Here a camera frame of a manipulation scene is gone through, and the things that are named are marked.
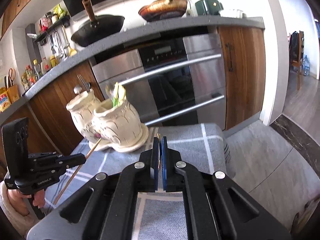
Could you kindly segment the gold fork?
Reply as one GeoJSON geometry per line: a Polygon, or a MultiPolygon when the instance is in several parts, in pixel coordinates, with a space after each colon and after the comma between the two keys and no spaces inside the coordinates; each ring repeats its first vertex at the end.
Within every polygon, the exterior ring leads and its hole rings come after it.
{"type": "Polygon", "coordinates": [[[157,133],[157,139],[158,139],[158,170],[160,169],[161,166],[161,158],[162,158],[162,154],[161,154],[161,134],[157,133]]]}

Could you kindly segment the beige chopstick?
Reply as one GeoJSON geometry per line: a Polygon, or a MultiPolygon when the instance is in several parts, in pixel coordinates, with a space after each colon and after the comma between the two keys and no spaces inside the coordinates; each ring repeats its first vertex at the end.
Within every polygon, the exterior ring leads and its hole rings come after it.
{"type": "MultiPolygon", "coordinates": [[[[94,152],[94,150],[97,148],[97,146],[100,144],[100,142],[102,141],[102,139],[98,139],[98,141],[95,143],[95,145],[90,149],[90,151],[86,154],[86,160],[91,156],[91,154],[94,152]]],[[[77,173],[80,171],[80,169],[82,168],[82,164],[79,165],[76,170],[72,173],[72,175],[70,176],[70,178],[67,180],[65,186],[61,189],[61,191],[59,192],[59,194],[57,195],[57,197],[54,199],[53,204],[56,205],[57,202],[59,201],[59,199],[62,197],[62,195],[64,194],[64,192],[66,191],[67,187],[70,185],[71,181],[75,178],[75,176],[77,175],[77,173]]]]}

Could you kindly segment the yellow plastic tongs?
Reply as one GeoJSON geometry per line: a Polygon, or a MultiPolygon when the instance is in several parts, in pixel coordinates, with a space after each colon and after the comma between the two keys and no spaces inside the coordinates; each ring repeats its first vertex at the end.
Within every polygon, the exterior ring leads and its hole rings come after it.
{"type": "Polygon", "coordinates": [[[108,83],[105,86],[105,92],[111,99],[113,107],[120,106],[126,100],[126,89],[118,82],[108,83]]]}

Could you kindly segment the silver steel fork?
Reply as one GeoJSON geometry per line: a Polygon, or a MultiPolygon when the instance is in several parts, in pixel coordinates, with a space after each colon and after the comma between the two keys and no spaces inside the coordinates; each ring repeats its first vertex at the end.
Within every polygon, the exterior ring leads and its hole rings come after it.
{"type": "Polygon", "coordinates": [[[84,86],[86,92],[89,93],[90,90],[91,90],[91,85],[90,85],[90,83],[86,82],[86,81],[84,80],[84,78],[82,77],[81,74],[78,74],[77,77],[78,77],[79,81],[82,83],[82,85],[84,86]]]}

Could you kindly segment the silver flower-end spoon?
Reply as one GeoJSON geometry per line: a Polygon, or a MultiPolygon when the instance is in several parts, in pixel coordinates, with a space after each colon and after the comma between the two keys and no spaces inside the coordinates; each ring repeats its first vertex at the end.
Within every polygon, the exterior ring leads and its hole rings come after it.
{"type": "Polygon", "coordinates": [[[74,88],[73,88],[73,92],[75,95],[80,95],[81,92],[82,92],[82,87],[80,85],[76,85],[74,88]]]}

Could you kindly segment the cream floral ceramic utensil holder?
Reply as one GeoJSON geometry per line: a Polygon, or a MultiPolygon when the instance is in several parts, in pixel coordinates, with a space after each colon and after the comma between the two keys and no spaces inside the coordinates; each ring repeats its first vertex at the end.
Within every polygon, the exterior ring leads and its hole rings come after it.
{"type": "Polygon", "coordinates": [[[95,151],[112,148],[119,153],[139,149],[149,136],[149,130],[140,121],[135,107],[126,100],[113,107],[111,99],[99,101],[94,91],[82,92],[66,105],[79,133],[92,148],[102,139],[95,151]]]}

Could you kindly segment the wooden cabinet door left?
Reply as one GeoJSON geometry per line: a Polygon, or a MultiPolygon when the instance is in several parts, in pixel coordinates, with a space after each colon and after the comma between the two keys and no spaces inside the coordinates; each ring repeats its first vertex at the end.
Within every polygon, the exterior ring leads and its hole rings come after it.
{"type": "Polygon", "coordinates": [[[81,83],[77,77],[79,74],[91,84],[95,96],[103,100],[93,70],[85,61],[50,81],[30,100],[21,97],[13,103],[1,113],[1,125],[27,117],[30,153],[56,151],[63,155],[71,154],[83,139],[66,109],[67,103],[75,97],[73,88],[81,83]]]}

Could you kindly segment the wooden cabinet door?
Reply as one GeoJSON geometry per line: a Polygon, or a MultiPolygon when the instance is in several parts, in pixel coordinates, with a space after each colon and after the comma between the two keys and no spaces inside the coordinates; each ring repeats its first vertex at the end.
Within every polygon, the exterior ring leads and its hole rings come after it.
{"type": "Polygon", "coordinates": [[[218,27],[225,63],[226,129],[259,113],[265,91],[264,33],[251,27],[218,27]]]}
{"type": "Polygon", "coordinates": [[[30,100],[21,97],[13,103],[1,113],[1,125],[27,117],[30,153],[56,151],[63,155],[71,154],[83,139],[66,109],[67,103],[75,97],[73,88],[81,83],[77,77],[79,74],[91,84],[95,96],[103,100],[93,70],[85,61],[50,81],[30,100]]]}

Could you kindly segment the yellow oil bottle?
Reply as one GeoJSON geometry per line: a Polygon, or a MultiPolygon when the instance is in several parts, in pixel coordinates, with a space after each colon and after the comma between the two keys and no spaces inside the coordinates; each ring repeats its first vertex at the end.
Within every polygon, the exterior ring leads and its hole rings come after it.
{"type": "Polygon", "coordinates": [[[0,111],[5,111],[11,105],[9,95],[5,87],[0,89],[0,111]]]}

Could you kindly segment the wooden cabinet door right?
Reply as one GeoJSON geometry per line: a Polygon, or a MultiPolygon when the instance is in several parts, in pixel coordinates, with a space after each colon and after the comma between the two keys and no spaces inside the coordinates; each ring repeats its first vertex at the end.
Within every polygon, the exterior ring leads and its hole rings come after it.
{"type": "Polygon", "coordinates": [[[259,113],[265,91],[264,33],[251,27],[218,27],[225,63],[226,129],[259,113]]]}

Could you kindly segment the yellow hanging spatula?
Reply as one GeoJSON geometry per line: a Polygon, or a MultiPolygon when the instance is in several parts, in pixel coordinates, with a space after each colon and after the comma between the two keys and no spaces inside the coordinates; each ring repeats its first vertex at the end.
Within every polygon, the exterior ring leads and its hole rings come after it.
{"type": "Polygon", "coordinates": [[[65,30],[65,26],[64,25],[62,25],[62,33],[63,33],[64,39],[65,39],[65,42],[66,42],[66,48],[68,50],[69,56],[76,55],[77,51],[70,46],[70,43],[69,43],[69,40],[67,38],[67,34],[66,34],[66,30],[65,30]]]}

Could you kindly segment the brown frying pan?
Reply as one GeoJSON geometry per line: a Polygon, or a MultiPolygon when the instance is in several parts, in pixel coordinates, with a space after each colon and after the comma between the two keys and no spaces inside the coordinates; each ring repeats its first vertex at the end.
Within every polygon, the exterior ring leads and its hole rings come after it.
{"type": "Polygon", "coordinates": [[[138,14],[146,22],[182,17],[187,10],[187,0],[156,0],[140,8],[138,14]]]}

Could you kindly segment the grey speckled countertop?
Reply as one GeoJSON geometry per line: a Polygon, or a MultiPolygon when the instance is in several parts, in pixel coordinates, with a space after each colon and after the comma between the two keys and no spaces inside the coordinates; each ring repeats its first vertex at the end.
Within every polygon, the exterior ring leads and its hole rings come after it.
{"type": "Polygon", "coordinates": [[[264,20],[262,17],[248,17],[248,18],[232,18],[220,16],[197,16],[197,17],[183,17],[171,18],[156,22],[147,23],[146,25],[122,31],[102,40],[99,40],[83,50],[79,51],[76,55],[66,59],[58,64],[48,74],[37,81],[35,85],[29,89],[24,96],[18,101],[13,103],[7,110],[1,113],[1,124],[11,117],[19,108],[24,106],[36,94],[44,89],[47,85],[63,75],[65,72],[76,67],[77,65],[87,61],[93,56],[110,50],[117,46],[131,46],[135,43],[148,41],[160,33],[173,30],[182,30],[195,27],[217,27],[217,26],[236,26],[236,27],[250,27],[265,29],[264,20]]]}

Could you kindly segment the white bowl on counter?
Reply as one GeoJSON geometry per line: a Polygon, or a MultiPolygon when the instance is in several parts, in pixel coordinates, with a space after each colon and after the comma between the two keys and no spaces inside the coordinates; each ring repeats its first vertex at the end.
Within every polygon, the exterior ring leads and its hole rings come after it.
{"type": "Polygon", "coordinates": [[[221,17],[243,18],[243,11],[238,9],[223,9],[219,14],[221,17]]]}

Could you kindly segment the black wall spice shelf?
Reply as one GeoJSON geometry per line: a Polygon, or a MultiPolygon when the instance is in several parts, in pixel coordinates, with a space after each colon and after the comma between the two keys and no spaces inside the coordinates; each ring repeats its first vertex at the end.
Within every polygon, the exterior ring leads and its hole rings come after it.
{"type": "Polygon", "coordinates": [[[57,29],[60,26],[64,26],[65,28],[68,28],[70,26],[70,19],[71,19],[70,16],[66,15],[66,16],[62,17],[61,19],[57,20],[46,31],[37,35],[37,37],[33,40],[33,42],[34,43],[41,42],[43,39],[45,39],[47,37],[47,35],[52,33],[55,29],[57,29]]]}

